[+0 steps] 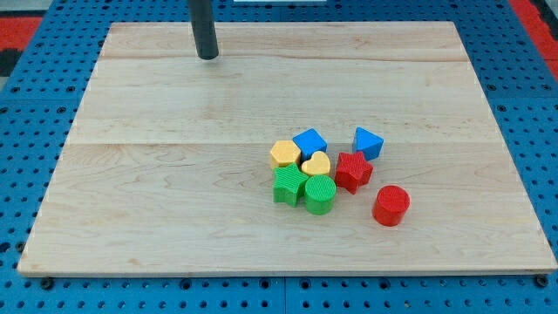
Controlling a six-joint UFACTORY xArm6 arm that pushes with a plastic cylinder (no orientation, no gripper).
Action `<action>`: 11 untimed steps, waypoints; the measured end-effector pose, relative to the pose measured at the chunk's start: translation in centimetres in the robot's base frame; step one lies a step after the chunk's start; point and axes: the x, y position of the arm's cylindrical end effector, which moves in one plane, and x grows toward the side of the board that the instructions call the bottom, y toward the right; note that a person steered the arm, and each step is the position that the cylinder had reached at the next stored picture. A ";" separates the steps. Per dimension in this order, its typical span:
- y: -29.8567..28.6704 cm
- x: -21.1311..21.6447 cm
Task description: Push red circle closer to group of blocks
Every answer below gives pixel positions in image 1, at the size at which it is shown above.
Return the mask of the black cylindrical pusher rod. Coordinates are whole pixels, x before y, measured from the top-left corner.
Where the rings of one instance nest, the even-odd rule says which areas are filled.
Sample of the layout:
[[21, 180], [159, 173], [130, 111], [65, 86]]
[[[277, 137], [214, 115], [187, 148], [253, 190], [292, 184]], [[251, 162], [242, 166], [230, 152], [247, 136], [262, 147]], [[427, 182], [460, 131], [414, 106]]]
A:
[[198, 57], [203, 60], [217, 58], [219, 47], [211, 1], [187, 0], [187, 6]]

